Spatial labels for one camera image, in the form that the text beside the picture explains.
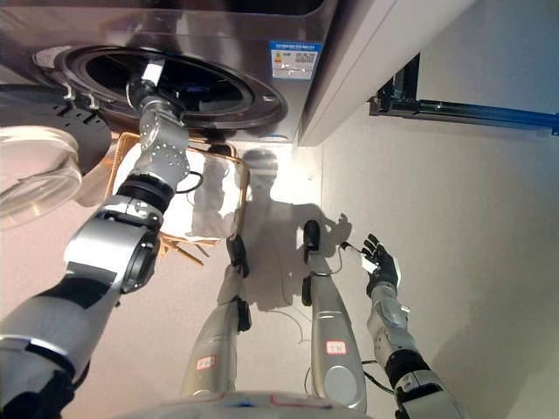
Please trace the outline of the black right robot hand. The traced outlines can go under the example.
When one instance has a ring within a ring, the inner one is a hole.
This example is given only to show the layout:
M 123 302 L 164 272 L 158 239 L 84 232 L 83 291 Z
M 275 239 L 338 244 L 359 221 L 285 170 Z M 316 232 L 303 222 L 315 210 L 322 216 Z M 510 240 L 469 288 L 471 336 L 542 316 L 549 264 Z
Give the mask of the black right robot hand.
M 378 285 L 390 285 L 396 291 L 401 280 L 400 268 L 381 241 L 369 233 L 363 242 L 361 253 L 365 260 L 374 265 L 374 270 L 369 273 L 366 295 L 371 298 Z

